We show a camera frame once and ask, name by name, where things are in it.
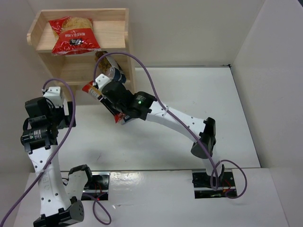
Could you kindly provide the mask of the red spaghetti packet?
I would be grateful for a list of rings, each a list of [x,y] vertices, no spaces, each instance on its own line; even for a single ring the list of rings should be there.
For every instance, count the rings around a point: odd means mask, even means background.
[[[93,81],[86,84],[82,88],[82,91],[88,93],[91,97],[98,100],[113,115],[115,123],[118,123],[121,118],[126,116],[124,113],[121,113],[118,110],[116,110],[112,106],[112,103],[108,99],[105,99],[103,97],[102,93],[93,86]]]

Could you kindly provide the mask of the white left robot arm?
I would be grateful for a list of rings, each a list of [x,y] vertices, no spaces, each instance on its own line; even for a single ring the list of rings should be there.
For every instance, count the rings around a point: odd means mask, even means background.
[[[20,140],[34,166],[41,202],[40,217],[33,225],[68,227],[80,223],[85,216],[82,193],[92,179],[91,170],[87,165],[73,167],[64,184],[56,152],[58,130],[76,125],[71,122],[72,102],[68,102],[68,115],[62,105],[55,105],[46,97],[27,101],[25,109],[29,117],[24,122]]]

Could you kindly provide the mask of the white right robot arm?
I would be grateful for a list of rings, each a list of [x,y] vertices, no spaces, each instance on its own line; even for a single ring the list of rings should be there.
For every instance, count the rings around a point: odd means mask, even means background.
[[[117,81],[96,79],[99,91],[109,107],[117,111],[117,117],[127,121],[141,119],[155,122],[181,133],[192,142],[191,153],[202,159],[207,175],[213,174],[214,165],[219,161],[213,157],[216,144],[216,124],[211,117],[199,119],[161,104],[155,96],[146,92],[132,94]]]

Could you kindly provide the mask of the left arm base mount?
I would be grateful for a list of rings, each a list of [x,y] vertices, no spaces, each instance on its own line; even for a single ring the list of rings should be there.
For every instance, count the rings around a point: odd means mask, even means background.
[[[94,174],[88,179],[85,171],[74,172],[70,175],[62,173],[62,181],[68,197],[89,201],[91,197],[101,201],[108,200],[109,173]]]

